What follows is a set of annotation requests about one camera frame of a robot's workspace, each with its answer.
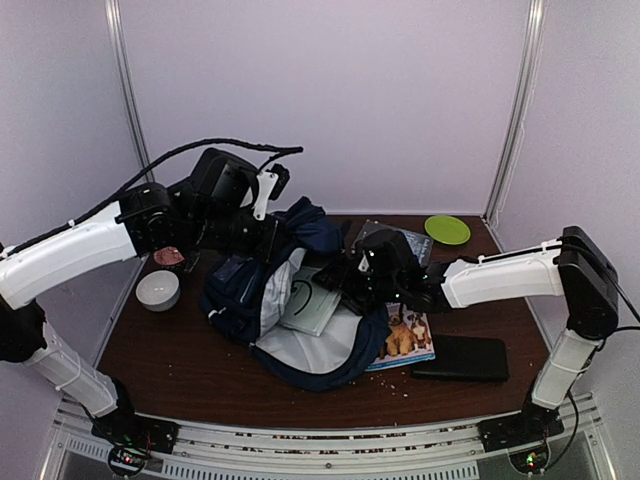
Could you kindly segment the navy blue backpack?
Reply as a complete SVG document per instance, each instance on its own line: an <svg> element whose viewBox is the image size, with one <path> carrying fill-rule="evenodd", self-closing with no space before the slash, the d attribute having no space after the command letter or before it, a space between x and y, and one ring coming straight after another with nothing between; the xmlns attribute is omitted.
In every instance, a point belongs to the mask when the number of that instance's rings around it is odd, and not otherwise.
<svg viewBox="0 0 640 480"><path fill-rule="evenodd" d="M351 311L346 297L316 284L310 254L330 258L342 229L301 197L275 214L292 233L271 263L230 255L206 273L199 307L227 339L248 347L273 375L312 392L341 387L364 373L390 334L388 312Z"/></svg>

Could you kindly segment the dog cover book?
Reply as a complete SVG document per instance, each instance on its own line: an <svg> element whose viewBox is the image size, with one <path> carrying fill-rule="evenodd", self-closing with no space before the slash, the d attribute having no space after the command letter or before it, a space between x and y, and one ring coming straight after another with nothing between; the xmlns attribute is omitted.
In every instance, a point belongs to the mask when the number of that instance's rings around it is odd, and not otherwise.
<svg viewBox="0 0 640 480"><path fill-rule="evenodd" d="M379 371L436 358L428 318L400 303L388 304L387 336L367 371Z"/></svg>

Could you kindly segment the black leather case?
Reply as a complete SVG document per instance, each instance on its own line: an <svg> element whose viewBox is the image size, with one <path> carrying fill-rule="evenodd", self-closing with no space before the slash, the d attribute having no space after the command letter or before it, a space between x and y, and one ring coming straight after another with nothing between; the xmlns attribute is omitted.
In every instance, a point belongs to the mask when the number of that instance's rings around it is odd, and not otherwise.
<svg viewBox="0 0 640 480"><path fill-rule="evenodd" d="M417 362L417 379L505 382L510 378L505 343L495 338L434 335L435 358Z"/></svg>

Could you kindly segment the white grey book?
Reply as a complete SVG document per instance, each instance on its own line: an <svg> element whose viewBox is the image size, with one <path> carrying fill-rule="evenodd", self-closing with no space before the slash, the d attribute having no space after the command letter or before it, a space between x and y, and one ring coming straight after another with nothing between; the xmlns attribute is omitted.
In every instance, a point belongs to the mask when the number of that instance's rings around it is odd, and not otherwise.
<svg viewBox="0 0 640 480"><path fill-rule="evenodd" d="M327 291L313 281L318 268L303 266L292 279L290 297L278 325L304 334L319 337L335 309L341 294Z"/></svg>

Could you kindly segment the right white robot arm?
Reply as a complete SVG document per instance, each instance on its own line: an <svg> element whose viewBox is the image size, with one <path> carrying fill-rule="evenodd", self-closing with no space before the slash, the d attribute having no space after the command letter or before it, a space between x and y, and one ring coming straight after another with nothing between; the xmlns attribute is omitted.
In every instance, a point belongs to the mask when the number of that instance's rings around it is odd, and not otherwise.
<svg viewBox="0 0 640 480"><path fill-rule="evenodd" d="M339 254L313 280L339 292L360 315L385 303L436 314L502 300L562 300L565 327L513 419L513 433L526 442L550 426L597 347L619 325L617 271L579 226L567 226L560 236L532 247L426 265L402 232L378 230Z"/></svg>

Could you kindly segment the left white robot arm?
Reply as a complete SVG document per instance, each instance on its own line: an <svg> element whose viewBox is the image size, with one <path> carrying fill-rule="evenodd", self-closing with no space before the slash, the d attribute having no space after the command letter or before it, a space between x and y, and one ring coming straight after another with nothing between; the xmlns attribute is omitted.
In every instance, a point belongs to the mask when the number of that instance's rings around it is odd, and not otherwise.
<svg viewBox="0 0 640 480"><path fill-rule="evenodd" d="M1 253L1 357L33 367L123 444L144 433L126 387L74 351L46 318L41 295L104 266L173 247L270 256L280 227L267 213L289 173L206 149L183 180L134 182L57 232Z"/></svg>

